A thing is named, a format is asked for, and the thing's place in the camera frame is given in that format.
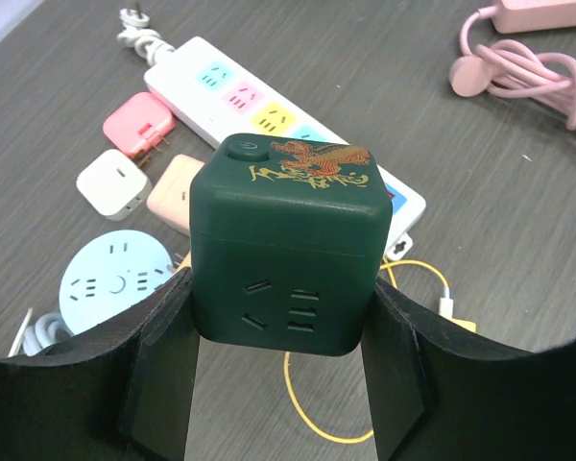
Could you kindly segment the white multicolour power strip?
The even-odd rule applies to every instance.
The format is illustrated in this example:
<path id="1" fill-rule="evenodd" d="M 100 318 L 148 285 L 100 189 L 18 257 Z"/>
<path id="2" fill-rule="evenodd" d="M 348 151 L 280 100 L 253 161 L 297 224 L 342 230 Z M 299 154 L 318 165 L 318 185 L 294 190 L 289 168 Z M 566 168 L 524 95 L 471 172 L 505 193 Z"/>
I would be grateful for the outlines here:
<path id="1" fill-rule="evenodd" d="M 123 31 L 117 36 L 151 67 L 144 74 L 148 89 L 212 148 L 234 133 L 256 133 L 294 138 L 314 147 L 348 143 L 300 107 L 258 79 L 205 39 L 195 36 L 175 48 L 149 28 L 150 18 L 137 7 L 120 10 Z M 340 176 L 316 177 L 303 170 L 266 167 L 254 169 L 253 180 L 300 180 L 310 186 L 356 185 L 356 175 L 343 169 Z M 393 218 L 385 256 L 397 261 L 412 248 L 407 231 L 420 219 L 426 201 L 413 188 L 378 164 L 390 194 Z"/>

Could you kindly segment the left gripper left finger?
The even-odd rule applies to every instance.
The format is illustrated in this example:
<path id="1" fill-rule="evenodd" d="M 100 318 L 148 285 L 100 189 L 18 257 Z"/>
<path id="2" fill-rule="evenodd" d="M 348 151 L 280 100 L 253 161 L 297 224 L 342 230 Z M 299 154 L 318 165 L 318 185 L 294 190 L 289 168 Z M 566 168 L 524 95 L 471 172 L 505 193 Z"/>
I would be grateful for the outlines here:
<path id="1" fill-rule="evenodd" d="M 181 460 L 200 337 L 191 273 L 34 355 L 0 359 L 0 460 Z"/>

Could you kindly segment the dark green cube socket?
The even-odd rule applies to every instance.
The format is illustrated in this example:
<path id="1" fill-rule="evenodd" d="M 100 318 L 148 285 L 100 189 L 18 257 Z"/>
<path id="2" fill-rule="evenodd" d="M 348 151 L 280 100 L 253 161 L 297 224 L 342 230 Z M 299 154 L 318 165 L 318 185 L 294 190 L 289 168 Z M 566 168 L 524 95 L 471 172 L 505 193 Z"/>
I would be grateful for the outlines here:
<path id="1" fill-rule="evenodd" d="M 363 147 L 228 136 L 190 186 L 198 332 L 268 350 L 353 351 L 392 215 Z"/>

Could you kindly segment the orange cube socket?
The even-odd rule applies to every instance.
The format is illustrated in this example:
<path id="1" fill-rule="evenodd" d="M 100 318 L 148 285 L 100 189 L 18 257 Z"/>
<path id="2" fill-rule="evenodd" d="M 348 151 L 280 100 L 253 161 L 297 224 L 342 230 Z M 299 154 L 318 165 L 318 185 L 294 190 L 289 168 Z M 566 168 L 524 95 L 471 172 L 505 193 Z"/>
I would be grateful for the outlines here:
<path id="1" fill-rule="evenodd" d="M 187 252 L 184 255 L 174 254 L 174 272 L 177 273 L 183 269 L 191 267 L 191 253 Z"/>

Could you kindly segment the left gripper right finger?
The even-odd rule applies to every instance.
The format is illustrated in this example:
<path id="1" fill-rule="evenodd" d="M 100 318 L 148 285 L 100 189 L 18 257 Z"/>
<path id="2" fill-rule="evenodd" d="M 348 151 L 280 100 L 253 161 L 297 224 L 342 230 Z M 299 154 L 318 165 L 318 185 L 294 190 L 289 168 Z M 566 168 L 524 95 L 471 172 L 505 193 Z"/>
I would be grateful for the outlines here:
<path id="1" fill-rule="evenodd" d="M 576 339 L 516 349 L 380 281 L 362 357 L 381 460 L 576 460 Z"/>

